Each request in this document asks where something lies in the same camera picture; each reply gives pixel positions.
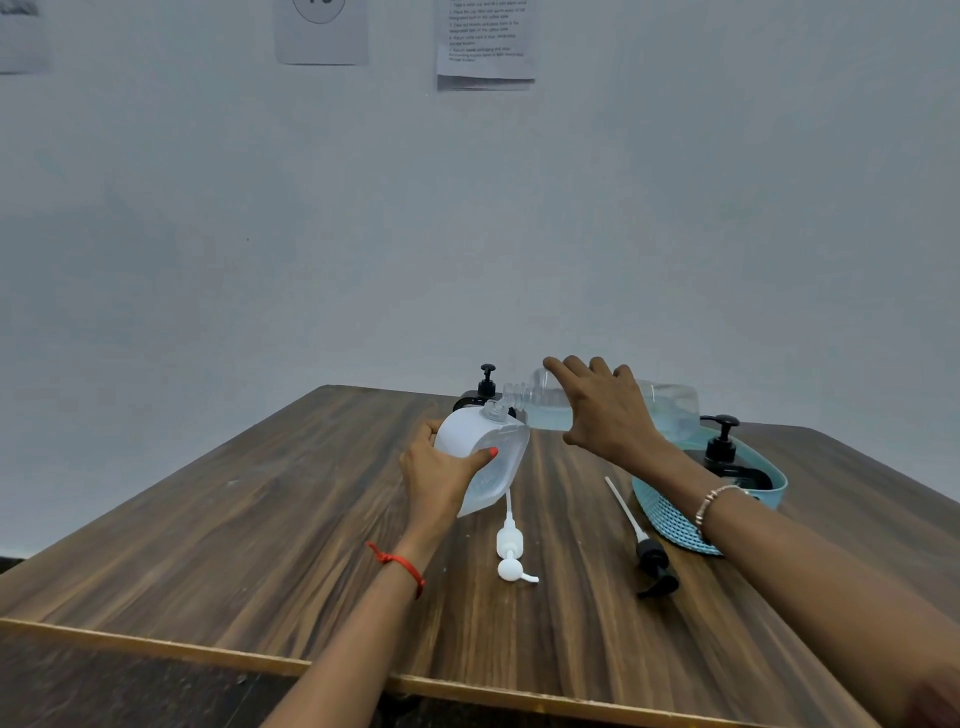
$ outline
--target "wrist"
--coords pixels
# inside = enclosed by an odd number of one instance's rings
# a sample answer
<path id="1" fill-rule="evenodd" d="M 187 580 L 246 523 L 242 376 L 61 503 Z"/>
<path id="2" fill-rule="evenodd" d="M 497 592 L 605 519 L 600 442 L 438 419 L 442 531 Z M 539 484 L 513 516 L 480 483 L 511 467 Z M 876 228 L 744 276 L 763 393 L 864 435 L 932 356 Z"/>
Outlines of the wrist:
<path id="1" fill-rule="evenodd" d="M 424 573 L 429 566 L 433 555 L 437 552 L 440 540 L 424 534 L 407 530 L 400 537 L 393 553 L 409 561 L 417 571 Z"/>
<path id="2" fill-rule="evenodd" d="M 691 521 L 718 482 L 716 475 L 666 440 L 656 449 L 635 448 L 628 462 L 625 470 L 659 491 Z"/>

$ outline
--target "circle on paper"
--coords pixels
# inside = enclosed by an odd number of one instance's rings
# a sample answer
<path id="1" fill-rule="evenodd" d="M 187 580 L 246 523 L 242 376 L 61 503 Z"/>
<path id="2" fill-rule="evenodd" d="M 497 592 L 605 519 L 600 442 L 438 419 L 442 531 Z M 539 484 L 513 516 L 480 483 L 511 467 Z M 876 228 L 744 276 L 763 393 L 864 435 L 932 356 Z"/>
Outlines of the circle on paper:
<path id="1" fill-rule="evenodd" d="M 347 0 L 294 0 L 294 7 L 304 20 L 323 25 L 340 14 L 346 2 Z"/>

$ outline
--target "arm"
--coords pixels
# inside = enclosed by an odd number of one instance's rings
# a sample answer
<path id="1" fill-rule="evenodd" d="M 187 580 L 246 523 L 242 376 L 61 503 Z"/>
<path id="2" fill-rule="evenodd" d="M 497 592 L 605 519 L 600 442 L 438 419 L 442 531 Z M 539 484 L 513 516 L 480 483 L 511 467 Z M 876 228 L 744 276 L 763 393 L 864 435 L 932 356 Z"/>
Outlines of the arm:
<path id="1" fill-rule="evenodd" d="M 564 435 L 663 493 L 691 521 L 722 481 L 654 428 L 630 369 L 547 359 L 573 406 Z M 833 675 L 883 726 L 901 726 L 915 690 L 960 668 L 960 626 L 900 583 L 736 490 L 704 530 Z"/>
<path id="2" fill-rule="evenodd" d="M 435 450 L 439 426 L 439 422 L 423 425 L 400 457 L 410 520 L 392 553 L 420 573 L 456 519 L 470 479 L 496 455 L 480 450 L 461 459 Z M 384 566 L 263 728 L 367 728 L 416 591 L 417 582 L 403 566 L 396 562 Z"/>

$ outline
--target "white soap dispenser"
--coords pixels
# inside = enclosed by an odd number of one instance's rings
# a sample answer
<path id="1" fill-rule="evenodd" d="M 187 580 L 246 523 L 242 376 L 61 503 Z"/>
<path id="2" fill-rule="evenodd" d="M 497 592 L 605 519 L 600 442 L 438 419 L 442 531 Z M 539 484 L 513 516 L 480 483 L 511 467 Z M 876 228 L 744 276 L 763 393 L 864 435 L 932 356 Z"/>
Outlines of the white soap dispenser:
<path id="1" fill-rule="evenodd" d="M 497 566 L 496 572 L 504 581 L 523 579 L 534 584 L 540 581 L 536 576 L 523 573 L 523 566 L 519 561 L 523 555 L 523 534 L 514 522 L 514 509 L 510 502 L 509 489 L 507 490 L 507 519 L 503 522 L 503 528 L 496 534 L 496 553 L 503 559 Z"/>
<path id="2" fill-rule="evenodd" d="M 530 442 L 530 428 L 508 414 L 498 400 L 482 407 L 455 410 L 440 425 L 434 447 L 456 457 L 467 457 L 485 448 L 497 448 L 496 457 L 473 477 L 458 517 L 493 505 L 514 482 L 520 460 Z"/>

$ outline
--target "red string bracelet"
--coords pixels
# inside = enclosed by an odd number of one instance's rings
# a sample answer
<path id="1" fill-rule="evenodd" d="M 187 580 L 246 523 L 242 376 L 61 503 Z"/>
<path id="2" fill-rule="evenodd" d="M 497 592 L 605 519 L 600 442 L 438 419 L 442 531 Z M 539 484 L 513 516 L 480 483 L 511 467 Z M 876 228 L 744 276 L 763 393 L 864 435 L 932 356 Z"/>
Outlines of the red string bracelet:
<path id="1" fill-rule="evenodd" d="M 420 576 L 420 572 L 417 571 L 417 567 L 404 559 L 402 556 L 396 556 L 392 553 L 384 553 L 376 547 L 376 544 L 373 541 L 367 541 L 367 546 L 373 549 L 373 555 L 376 556 L 376 560 L 381 564 L 389 564 L 391 561 L 396 561 L 402 567 L 410 571 L 410 575 L 413 576 L 414 580 L 417 582 L 417 595 L 414 597 L 414 600 L 416 601 L 419 599 L 420 595 L 423 594 L 423 587 L 426 585 L 426 580 Z"/>

